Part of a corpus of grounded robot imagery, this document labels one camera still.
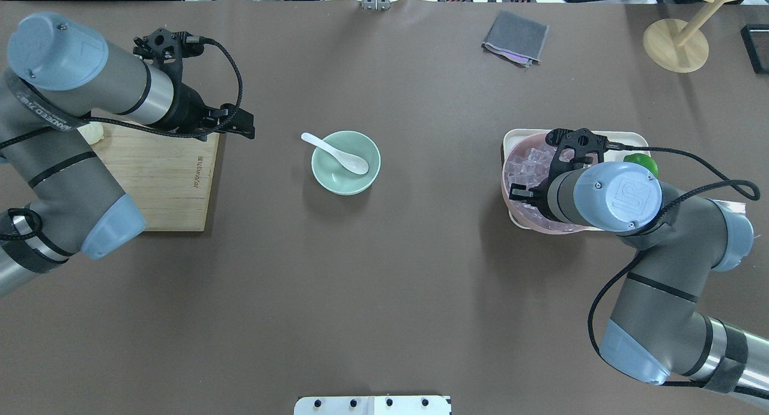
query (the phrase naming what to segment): spoon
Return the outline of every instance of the spoon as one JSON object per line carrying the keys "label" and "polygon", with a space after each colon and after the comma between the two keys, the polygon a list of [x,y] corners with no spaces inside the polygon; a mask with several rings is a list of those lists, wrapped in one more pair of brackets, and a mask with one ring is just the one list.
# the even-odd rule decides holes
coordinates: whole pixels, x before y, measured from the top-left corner
{"label": "spoon", "polygon": [[357,155],[352,155],[351,153],[342,152],[310,133],[302,133],[302,140],[330,153],[332,157],[336,158],[344,168],[348,169],[348,171],[351,171],[356,175],[367,174],[368,163],[366,163],[366,160],[363,160],[363,158],[360,158]]}

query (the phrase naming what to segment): cutting board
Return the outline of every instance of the cutting board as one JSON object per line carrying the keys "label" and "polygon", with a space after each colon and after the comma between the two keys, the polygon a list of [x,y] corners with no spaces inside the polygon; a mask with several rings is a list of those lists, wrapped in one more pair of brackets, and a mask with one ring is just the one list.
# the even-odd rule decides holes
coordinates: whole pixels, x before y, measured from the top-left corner
{"label": "cutting board", "polygon": [[147,221],[146,231],[205,229],[219,134],[207,142],[104,125],[92,145]]}

